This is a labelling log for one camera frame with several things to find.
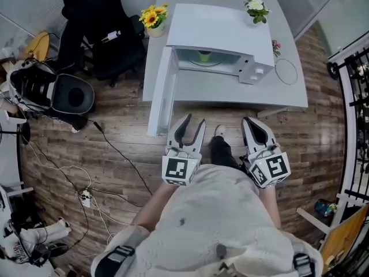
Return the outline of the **wooden board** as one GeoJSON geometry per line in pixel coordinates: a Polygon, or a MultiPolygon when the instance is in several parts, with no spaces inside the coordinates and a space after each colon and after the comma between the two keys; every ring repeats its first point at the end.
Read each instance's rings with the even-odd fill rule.
{"type": "Polygon", "coordinates": [[[346,258],[362,229],[368,209],[369,204],[362,206],[350,218],[330,231],[321,249],[322,275],[346,258]]]}

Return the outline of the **white microwave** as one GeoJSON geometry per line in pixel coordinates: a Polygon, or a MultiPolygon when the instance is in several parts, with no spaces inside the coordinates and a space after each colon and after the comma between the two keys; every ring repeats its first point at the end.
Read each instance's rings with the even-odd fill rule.
{"type": "Polygon", "coordinates": [[[157,71],[148,136],[169,131],[176,81],[181,71],[234,76],[241,84],[258,84],[274,68],[269,27],[251,27],[241,10],[211,5],[175,6],[157,71]],[[208,62],[199,50],[211,51],[208,62]]]}

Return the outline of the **white shelf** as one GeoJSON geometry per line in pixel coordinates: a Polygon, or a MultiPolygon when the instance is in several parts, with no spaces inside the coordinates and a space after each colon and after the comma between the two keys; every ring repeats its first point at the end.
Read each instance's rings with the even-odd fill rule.
{"type": "Polygon", "coordinates": [[[322,249],[322,245],[324,244],[326,237],[329,235],[330,231],[337,227],[340,223],[342,223],[342,217],[344,214],[344,211],[346,209],[347,204],[352,204],[354,206],[360,207],[365,206],[369,204],[369,196],[357,193],[357,192],[351,192],[349,190],[345,190],[344,193],[337,193],[336,197],[338,198],[337,205],[337,211],[333,216],[332,222],[330,226],[327,226],[323,222],[321,222],[319,219],[315,218],[308,212],[306,212],[302,208],[297,208],[296,212],[305,218],[308,222],[310,222],[312,225],[314,225],[316,228],[318,228],[320,231],[322,231],[325,234],[324,239],[320,241],[321,246],[320,250],[322,249]]]}

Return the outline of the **teal item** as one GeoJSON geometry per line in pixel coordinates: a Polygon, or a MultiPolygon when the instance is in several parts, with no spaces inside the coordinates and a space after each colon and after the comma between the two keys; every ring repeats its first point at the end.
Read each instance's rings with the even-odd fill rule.
{"type": "Polygon", "coordinates": [[[314,211],[323,217],[330,217],[337,211],[337,205],[325,199],[319,199],[314,206],[314,211]]]}

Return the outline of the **black office chair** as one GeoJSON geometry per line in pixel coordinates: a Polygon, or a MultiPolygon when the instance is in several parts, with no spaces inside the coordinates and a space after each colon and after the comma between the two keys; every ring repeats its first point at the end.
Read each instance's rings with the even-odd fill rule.
{"type": "Polygon", "coordinates": [[[113,87],[121,74],[135,71],[145,59],[144,27],[138,15],[129,17],[125,13],[121,0],[63,0],[63,3],[65,30],[77,47],[84,44],[91,51],[89,62],[98,80],[109,80],[113,87]],[[121,35],[102,43],[102,38],[113,31],[120,31],[121,35]]]}

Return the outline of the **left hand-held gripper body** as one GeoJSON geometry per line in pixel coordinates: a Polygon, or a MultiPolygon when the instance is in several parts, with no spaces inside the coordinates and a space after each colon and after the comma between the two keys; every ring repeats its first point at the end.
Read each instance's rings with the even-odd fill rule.
{"type": "Polygon", "coordinates": [[[201,164],[202,155],[167,146],[162,157],[162,179],[174,186],[189,186],[201,164]]]}

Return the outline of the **clear round plate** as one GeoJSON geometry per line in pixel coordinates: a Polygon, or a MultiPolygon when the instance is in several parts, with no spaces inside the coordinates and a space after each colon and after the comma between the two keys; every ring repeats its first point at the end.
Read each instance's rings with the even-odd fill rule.
{"type": "Polygon", "coordinates": [[[277,77],[280,81],[286,85],[293,86],[297,83],[298,72],[295,65],[284,58],[280,58],[276,61],[274,66],[277,77]]]}

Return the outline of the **white item on chair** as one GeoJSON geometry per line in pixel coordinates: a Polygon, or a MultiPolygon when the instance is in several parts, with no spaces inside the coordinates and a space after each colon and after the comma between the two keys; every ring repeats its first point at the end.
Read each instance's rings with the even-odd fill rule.
{"type": "Polygon", "coordinates": [[[111,40],[114,40],[114,39],[118,38],[120,35],[121,35],[120,31],[110,32],[106,37],[102,38],[101,42],[102,43],[107,43],[111,40]]]}

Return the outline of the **black metal railing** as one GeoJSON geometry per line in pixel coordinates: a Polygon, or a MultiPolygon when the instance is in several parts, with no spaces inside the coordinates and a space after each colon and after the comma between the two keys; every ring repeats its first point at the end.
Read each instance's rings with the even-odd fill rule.
{"type": "Polygon", "coordinates": [[[327,71],[337,80],[344,105],[345,150],[340,191],[369,203],[369,48],[341,62],[329,62],[327,71]]]}

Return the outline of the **person's black trouser leg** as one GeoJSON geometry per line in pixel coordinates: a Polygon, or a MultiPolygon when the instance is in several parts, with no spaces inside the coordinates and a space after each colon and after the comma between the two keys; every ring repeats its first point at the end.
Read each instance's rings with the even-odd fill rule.
{"type": "Polygon", "coordinates": [[[211,164],[241,170],[239,163],[232,155],[231,147],[222,136],[214,136],[211,139],[209,150],[211,164]]]}

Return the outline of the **person's white sweater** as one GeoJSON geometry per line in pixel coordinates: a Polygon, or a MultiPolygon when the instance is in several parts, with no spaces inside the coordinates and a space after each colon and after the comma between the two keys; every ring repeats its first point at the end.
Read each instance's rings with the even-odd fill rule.
{"type": "Polygon", "coordinates": [[[202,165],[177,187],[155,229],[128,226],[92,262],[92,277],[321,277],[321,254],[277,229],[243,172],[202,165]]]}

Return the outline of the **white table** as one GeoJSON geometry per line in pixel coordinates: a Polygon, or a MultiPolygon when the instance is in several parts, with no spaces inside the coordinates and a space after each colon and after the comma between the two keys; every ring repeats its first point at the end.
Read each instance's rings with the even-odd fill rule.
{"type": "MultiPolygon", "coordinates": [[[[241,9],[245,0],[156,0],[158,4],[168,3],[170,12],[177,3],[196,3],[241,9]]],[[[272,107],[280,111],[307,108],[307,92],[302,66],[285,14],[278,0],[263,0],[271,9],[268,18],[272,39],[281,43],[281,57],[291,61],[298,72],[297,83],[286,85],[272,69],[260,83],[241,84],[234,76],[195,71],[179,72],[174,99],[189,102],[231,102],[262,104],[267,108],[265,115],[272,114],[272,107]]]]}

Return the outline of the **person's left forearm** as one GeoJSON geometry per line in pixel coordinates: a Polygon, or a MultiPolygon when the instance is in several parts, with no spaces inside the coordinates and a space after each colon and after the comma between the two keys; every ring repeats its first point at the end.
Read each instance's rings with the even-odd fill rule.
{"type": "Polygon", "coordinates": [[[141,226],[149,232],[152,232],[160,220],[164,207],[167,205],[176,189],[176,186],[162,183],[149,201],[136,214],[131,225],[141,226]]]}

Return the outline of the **black floor fan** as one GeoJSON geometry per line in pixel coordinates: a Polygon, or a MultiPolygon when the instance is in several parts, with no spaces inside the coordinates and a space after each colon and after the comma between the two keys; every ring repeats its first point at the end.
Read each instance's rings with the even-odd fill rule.
{"type": "Polygon", "coordinates": [[[29,144],[30,137],[31,137],[31,131],[29,123],[22,123],[20,127],[17,128],[15,132],[2,130],[2,126],[0,125],[0,142],[2,139],[3,134],[13,134],[16,136],[21,136],[21,139],[25,145],[29,144]]]}

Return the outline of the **person's right forearm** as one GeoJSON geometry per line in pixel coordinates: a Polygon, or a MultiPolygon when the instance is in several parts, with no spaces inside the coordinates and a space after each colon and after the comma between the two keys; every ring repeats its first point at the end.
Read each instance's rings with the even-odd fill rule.
{"type": "Polygon", "coordinates": [[[259,190],[259,199],[262,201],[266,208],[274,226],[277,229],[281,229],[280,213],[277,205],[276,188],[270,186],[259,190]]]}

